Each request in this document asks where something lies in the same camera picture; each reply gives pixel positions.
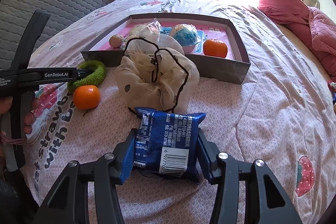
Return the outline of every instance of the hair scrunchie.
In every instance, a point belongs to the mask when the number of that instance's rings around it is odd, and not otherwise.
[[[68,90],[70,93],[74,93],[76,88],[82,85],[95,85],[98,86],[106,77],[105,65],[96,60],[86,61],[78,67],[78,69],[91,69],[94,72],[87,77],[75,82],[68,82]]]

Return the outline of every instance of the pink quilt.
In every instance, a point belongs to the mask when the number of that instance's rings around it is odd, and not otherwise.
[[[258,9],[285,25],[317,57],[336,81],[336,24],[321,10],[301,0],[257,0]]]

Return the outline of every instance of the strawberry print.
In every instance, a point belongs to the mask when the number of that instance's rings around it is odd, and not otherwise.
[[[34,110],[34,116],[39,118],[41,117],[45,109],[50,109],[57,102],[58,89],[55,84],[44,85],[35,97],[38,97],[41,100],[40,106]]]
[[[144,6],[144,5],[153,6],[153,5],[155,5],[155,4],[161,4],[161,3],[163,3],[163,2],[158,1],[158,0],[154,0],[154,1],[151,1],[151,2],[144,2],[144,3],[141,3],[140,5],[141,5],[141,6]]]
[[[297,163],[296,194],[303,196],[314,186],[315,172],[312,163],[308,157],[303,156]]]
[[[97,17],[97,16],[101,16],[101,15],[105,15],[105,14],[107,14],[107,13],[108,13],[108,12],[100,12],[100,13],[96,14],[95,17]]]

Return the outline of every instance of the open box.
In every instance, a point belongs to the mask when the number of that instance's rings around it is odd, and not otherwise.
[[[110,47],[110,37],[115,34],[126,36],[132,26],[151,22],[155,18],[161,23],[162,27],[173,27],[182,23],[192,24],[196,26],[199,33],[204,33],[203,42],[209,38],[217,38],[227,44],[228,54],[226,58],[206,56],[202,53],[202,50],[199,53],[185,54],[195,63],[201,77],[215,78],[219,81],[235,84],[241,84],[244,81],[251,63],[235,26],[228,19],[205,15],[182,13],[130,15],[110,27],[85,47],[81,52],[84,59],[86,61],[99,60],[107,67],[119,66],[123,57],[123,50]]]

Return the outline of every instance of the metal screw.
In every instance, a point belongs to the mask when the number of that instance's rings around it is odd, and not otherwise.
[[[264,166],[265,163],[264,163],[263,160],[256,160],[255,164],[258,165],[259,167],[262,167],[262,166]]]
[[[107,160],[113,160],[114,159],[114,155],[113,153],[107,153],[104,155],[104,158]]]
[[[222,160],[226,160],[229,157],[229,155],[226,154],[225,152],[221,152],[218,154],[218,157]]]
[[[72,160],[68,163],[69,167],[75,167],[77,165],[77,161],[76,160]]]

